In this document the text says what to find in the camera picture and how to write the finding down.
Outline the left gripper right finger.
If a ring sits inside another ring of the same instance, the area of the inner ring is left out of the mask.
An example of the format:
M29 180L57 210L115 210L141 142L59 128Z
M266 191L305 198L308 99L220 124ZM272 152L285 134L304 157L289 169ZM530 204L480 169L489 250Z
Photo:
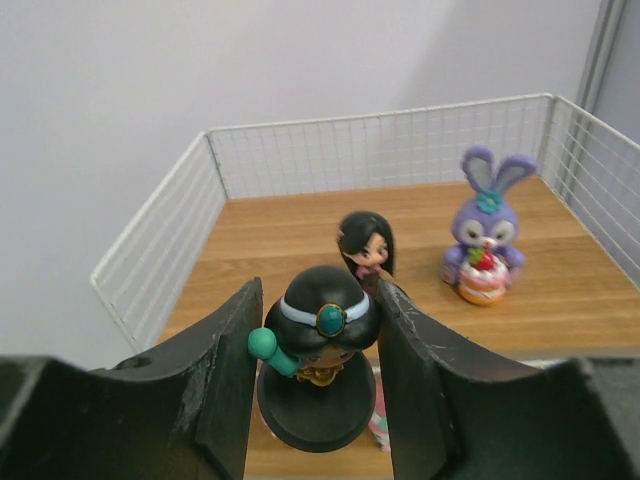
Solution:
M378 287L378 342L398 479L635 479L639 361L536 368L490 351Z

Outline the purple rabbit figurine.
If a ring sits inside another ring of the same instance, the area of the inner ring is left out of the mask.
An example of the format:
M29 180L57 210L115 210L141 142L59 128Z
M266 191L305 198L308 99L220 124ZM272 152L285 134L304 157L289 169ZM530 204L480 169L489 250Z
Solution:
M504 297L525 265L526 257L513 246L519 219L505 194L536 172L536 161L513 154L495 166L492 151L477 145L465 151L461 169L475 195L454 216L456 244L444 252L440 273L461 298L489 306Z

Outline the black duck figurine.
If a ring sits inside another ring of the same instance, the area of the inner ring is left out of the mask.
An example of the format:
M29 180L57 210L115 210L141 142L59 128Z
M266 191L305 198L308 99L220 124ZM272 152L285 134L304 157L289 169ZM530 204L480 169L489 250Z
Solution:
M383 272L394 276L394 234L381 214L368 210L348 213L338 224L336 244L348 270L369 295L377 295Z
M260 413L275 437L326 453L367 428L376 380L365 351L380 327L378 303L348 271L318 265L293 278L247 340L261 362Z

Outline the white pink round figurine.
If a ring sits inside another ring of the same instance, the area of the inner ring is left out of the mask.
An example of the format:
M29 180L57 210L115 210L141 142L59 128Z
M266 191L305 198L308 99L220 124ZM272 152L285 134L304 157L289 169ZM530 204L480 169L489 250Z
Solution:
M380 446L383 452L389 453L391 451L391 444L389 438L385 398L383 391L383 384L380 374L375 374L375 407L368 423L368 428L371 431L374 439Z

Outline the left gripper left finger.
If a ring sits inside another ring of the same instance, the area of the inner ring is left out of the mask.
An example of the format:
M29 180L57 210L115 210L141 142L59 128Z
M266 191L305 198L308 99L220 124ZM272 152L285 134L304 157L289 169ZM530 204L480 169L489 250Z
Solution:
M240 479L256 363L247 337L262 284L112 369L1 360L5 479Z

